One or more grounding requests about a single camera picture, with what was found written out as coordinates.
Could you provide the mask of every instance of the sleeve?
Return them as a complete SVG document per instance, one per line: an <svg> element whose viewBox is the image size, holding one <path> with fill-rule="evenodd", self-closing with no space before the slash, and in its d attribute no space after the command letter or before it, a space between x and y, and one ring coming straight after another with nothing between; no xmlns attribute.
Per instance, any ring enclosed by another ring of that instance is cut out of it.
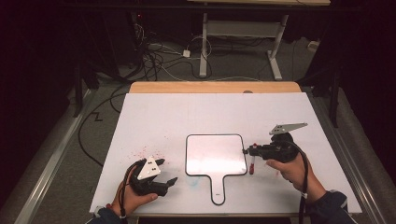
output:
<svg viewBox="0 0 396 224"><path fill-rule="evenodd" d="M312 224L354 224L357 223L347 213L347 196L339 191L327 191L314 203L307 204L305 212Z"/></svg>
<svg viewBox="0 0 396 224"><path fill-rule="evenodd" d="M93 218L86 224L121 224L121 220L111 209L97 207Z"/></svg>

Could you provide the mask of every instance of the table leg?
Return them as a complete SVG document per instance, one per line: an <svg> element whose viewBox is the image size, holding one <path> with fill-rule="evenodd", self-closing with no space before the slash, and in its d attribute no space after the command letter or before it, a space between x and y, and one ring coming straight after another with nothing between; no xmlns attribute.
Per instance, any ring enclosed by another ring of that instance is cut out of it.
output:
<svg viewBox="0 0 396 224"><path fill-rule="evenodd" d="M271 68L273 70L274 78L276 81L282 80L282 76L280 75L279 66L276 62L276 53L279 48L280 42L282 41L282 35L285 32L286 22L288 21L289 15L284 15L282 17L282 22L279 24L276 39L274 43L274 47L272 50L268 50L268 60L270 61Z"/></svg>
<svg viewBox="0 0 396 224"><path fill-rule="evenodd" d="M199 76L206 77L206 63L207 63L207 49L206 49L206 38L207 38L207 13L204 13L202 29L202 50L201 50L201 63L199 66Z"/></svg>

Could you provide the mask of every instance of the white desk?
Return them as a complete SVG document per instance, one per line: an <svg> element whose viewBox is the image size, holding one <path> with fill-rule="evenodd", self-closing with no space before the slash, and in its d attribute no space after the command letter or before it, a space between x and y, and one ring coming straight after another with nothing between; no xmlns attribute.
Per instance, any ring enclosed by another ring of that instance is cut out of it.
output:
<svg viewBox="0 0 396 224"><path fill-rule="evenodd" d="M268 132L276 124L296 122L308 123L291 134L310 158L319 180L326 189L344 192L349 212L360 213L315 112L301 92L128 94L90 211L113 200L129 165L154 156L165 159L156 181L175 176L178 180L165 197L139 207L137 216L297 216L300 193L264 161L256 160L254 175L225 177L223 205L212 203L207 177L185 173L189 134L238 133L248 147L269 144Z"/></svg>
<svg viewBox="0 0 396 224"><path fill-rule="evenodd" d="M260 4L260 5L282 5L307 7L328 6L330 0L189 0L193 2L210 3L229 3L229 4ZM283 15L280 22L257 22L257 21L210 21L207 13L204 13L202 31L202 50L200 62L200 77L206 77L207 65L207 44L208 35L230 35L230 36L251 36L251 37L274 37L274 45L267 51L269 63L271 65L274 79L282 80L279 66L276 62L276 54L282 40L282 35L286 28L289 15Z"/></svg>

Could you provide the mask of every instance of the hand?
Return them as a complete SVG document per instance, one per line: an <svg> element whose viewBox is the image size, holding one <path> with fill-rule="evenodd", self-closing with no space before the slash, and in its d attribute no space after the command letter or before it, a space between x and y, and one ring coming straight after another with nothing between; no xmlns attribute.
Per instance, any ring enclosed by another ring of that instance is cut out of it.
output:
<svg viewBox="0 0 396 224"><path fill-rule="evenodd" d="M267 164L272 168L280 171L283 178L289 180L297 190L299 191L303 190L305 169L304 169L303 157L301 156L300 153L293 161L283 163L276 160L268 160ZM306 193L308 194L308 197L306 199L306 202L313 203L326 193L326 189L323 188L321 183L315 177L309 161L308 161L307 181L308 181L308 188Z"/></svg>
<svg viewBox="0 0 396 224"><path fill-rule="evenodd" d="M134 190L131 188L131 186L128 185L129 180L131 178L132 173L134 172L134 167L127 180L127 185L125 186L125 192L124 192L124 209L125 209L125 214L126 216L130 216L134 210L136 210L137 207L140 205L150 203L158 198L158 195L155 193L150 193L147 195L143 196L138 196ZM112 204L112 209L116 213L117 216L120 217L120 202L119 202L119 196L120 196L120 190L123 187L123 183L121 182L119 185L119 188L117 189L117 194L116 197L114 198L113 204Z"/></svg>

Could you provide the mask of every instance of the white table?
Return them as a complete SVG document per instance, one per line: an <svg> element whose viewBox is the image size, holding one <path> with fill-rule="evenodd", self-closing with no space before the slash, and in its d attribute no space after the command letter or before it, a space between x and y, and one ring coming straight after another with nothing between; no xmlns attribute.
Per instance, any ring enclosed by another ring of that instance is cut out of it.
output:
<svg viewBox="0 0 396 224"><path fill-rule="evenodd" d="M361 213L347 178L320 127L305 93L130 93L108 151L90 212L113 200L124 172L133 162L154 156L165 159L155 179L176 184L165 197L141 206L135 214L152 216L297 216L301 194L278 171L256 159L254 175L224 178L226 200L211 201L207 177L185 173L189 134L238 133L245 147L269 144L276 124L308 123L291 134L308 155L326 189L348 197L350 213Z"/></svg>

